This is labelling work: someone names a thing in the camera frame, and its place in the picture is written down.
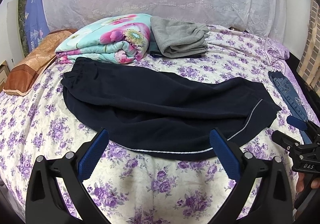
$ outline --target white piping stripe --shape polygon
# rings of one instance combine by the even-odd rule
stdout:
[[[249,117],[247,123],[245,124],[245,126],[244,126],[242,129],[240,129],[237,133],[235,133],[233,136],[229,137],[229,138],[227,139],[228,141],[229,141],[231,138],[233,138],[234,136],[236,136],[237,134],[239,134],[241,131],[243,131],[243,130],[246,128],[246,126],[248,125],[248,123],[249,123],[249,121],[250,121],[250,119],[251,119],[251,116],[252,116],[254,110],[256,109],[256,107],[259,105],[260,102],[262,102],[262,99],[257,103],[257,105],[255,105],[255,107],[254,107],[253,110],[251,111],[250,117]]]
[[[228,140],[230,140],[231,138],[233,138],[234,136],[236,136],[237,134],[239,134],[241,131],[243,131],[245,129],[245,127],[248,125],[250,119],[251,119],[251,116],[254,112],[254,110],[256,109],[256,107],[259,105],[259,103],[262,101],[262,99],[257,103],[257,105],[255,105],[255,107],[253,108],[253,110],[251,111],[251,114],[249,116],[249,119],[247,121],[247,123],[245,124],[245,126],[239,130],[237,133],[235,133],[233,136],[231,136]],[[137,152],[149,152],[149,153],[164,153],[164,154],[198,154],[198,153],[204,153],[204,152],[207,152],[207,151],[210,151],[212,150],[213,148],[208,148],[206,150],[202,150],[202,151],[193,151],[193,152],[166,152],[166,151],[151,151],[151,150],[143,150],[143,149],[131,149],[131,148],[127,148],[127,147],[124,147],[122,145],[120,145],[121,147],[125,148],[125,149],[128,149],[128,150],[131,150],[131,151],[137,151]]]
[[[210,151],[213,149],[212,147],[210,147],[206,150],[194,151],[194,152],[166,152],[166,151],[150,151],[150,150],[143,150],[143,149],[131,149],[131,148],[127,148],[124,146],[122,146],[122,147],[125,149],[128,149],[128,150],[137,151],[137,152],[165,153],[165,154],[197,154],[197,153],[207,152],[207,151]]]

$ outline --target finger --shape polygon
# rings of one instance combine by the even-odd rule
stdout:
[[[298,181],[301,181],[301,180],[304,179],[305,174],[304,174],[303,172],[299,172],[299,173],[298,173],[298,176],[299,176]]]
[[[320,187],[320,178],[316,178],[311,183],[311,188],[312,189],[318,189],[319,187]]]
[[[299,172],[298,174],[299,174],[299,178],[298,178],[298,182],[297,182],[297,185],[296,185],[296,191],[297,191],[297,193],[302,192],[303,189],[304,189],[303,179],[304,179],[304,176],[305,176],[304,173],[300,173],[300,172]]]

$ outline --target screw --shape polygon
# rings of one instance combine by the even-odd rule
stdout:
[[[250,152],[245,152],[244,157],[247,159],[251,159],[253,157],[253,155]]]
[[[43,156],[39,155],[36,160],[37,160],[37,162],[41,162],[43,160]]]
[[[278,156],[275,156],[275,161],[276,161],[277,163],[281,163],[281,158],[278,157]]]
[[[66,158],[71,159],[73,157],[74,153],[73,152],[68,152],[66,153]]]

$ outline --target black gripper frame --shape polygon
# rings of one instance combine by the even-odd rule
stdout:
[[[37,157],[28,185],[26,224],[110,224],[77,177],[78,162],[98,135],[99,133],[90,142],[82,144],[72,158],[70,152],[55,160]],[[269,161],[257,159],[252,154],[245,156],[238,146],[222,135],[221,137],[240,163],[241,178],[209,224],[291,224],[291,191],[279,157]],[[255,179],[260,177],[262,181],[248,215],[237,220]],[[82,220],[69,214],[56,178],[64,180]]]
[[[292,137],[276,130],[272,134],[272,140],[289,152],[292,158],[292,170],[306,174],[304,178],[304,190],[300,192],[294,202],[294,208],[299,209],[312,191],[312,181],[320,177],[320,128],[312,121],[305,122],[308,135],[312,144],[302,145]],[[301,213],[295,224],[318,223],[320,220],[320,189],[317,189]]]

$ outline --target folded gray cloth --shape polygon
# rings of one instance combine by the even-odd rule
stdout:
[[[171,21],[153,16],[151,29],[160,52],[170,58],[201,54],[207,51],[205,38],[209,29],[204,24]]]

